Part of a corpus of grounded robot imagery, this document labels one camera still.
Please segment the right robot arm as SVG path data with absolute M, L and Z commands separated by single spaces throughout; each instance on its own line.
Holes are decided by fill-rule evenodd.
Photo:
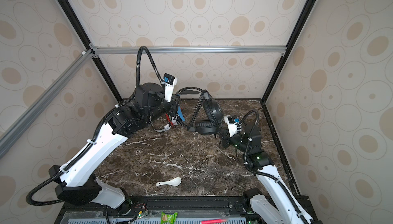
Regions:
M 243 165 L 263 184 L 273 203 L 258 190 L 244 192 L 245 210 L 258 214 L 267 224 L 320 224 L 294 197 L 282 180 L 274 162 L 262 149 L 262 134 L 258 127 L 259 113 L 249 111 L 243 118 L 223 116 L 227 128 L 219 132 L 223 147 L 233 146 L 243 152 Z

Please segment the black headphones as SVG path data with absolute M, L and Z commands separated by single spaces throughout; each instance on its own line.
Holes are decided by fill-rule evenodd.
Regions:
M 222 128 L 222 121 L 224 120 L 224 113 L 221 106 L 213 99 L 207 90 L 203 90 L 201 88 L 186 87 L 176 92 L 176 95 L 179 96 L 191 94 L 200 95 L 191 119 L 188 123 L 186 123 L 181 109 L 179 108 L 178 115 L 176 117 L 177 122 L 190 132 L 196 132 L 201 135 L 217 134 Z M 206 119 L 197 120 L 201 108 L 203 108 L 205 112 Z

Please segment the white headphones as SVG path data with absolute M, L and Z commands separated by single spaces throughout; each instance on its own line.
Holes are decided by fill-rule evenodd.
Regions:
M 158 133 L 163 133 L 170 130 L 173 127 L 178 125 L 176 120 L 177 116 L 172 116 L 169 114 L 165 114 L 162 118 L 159 118 L 158 121 L 153 121 L 150 123 L 151 128 Z

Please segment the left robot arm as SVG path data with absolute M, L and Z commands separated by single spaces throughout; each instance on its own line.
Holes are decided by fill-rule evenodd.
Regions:
M 146 53 L 159 80 L 140 83 L 141 57 Z M 88 203 L 120 208 L 128 198 L 126 192 L 103 183 L 94 175 L 95 169 L 114 149 L 136 132 L 146 128 L 155 119 L 168 115 L 175 117 L 179 97 L 173 94 L 177 80 L 161 76 L 146 46 L 139 48 L 136 62 L 136 88 L 126 101 L 110 110 L 98 123 L 92 139 L 84 148 L 61 166 L 50 168 L 50 178 L 33 188 L 26 196 L 32 206 L 48 206 L 66 202 L 75 206 Z

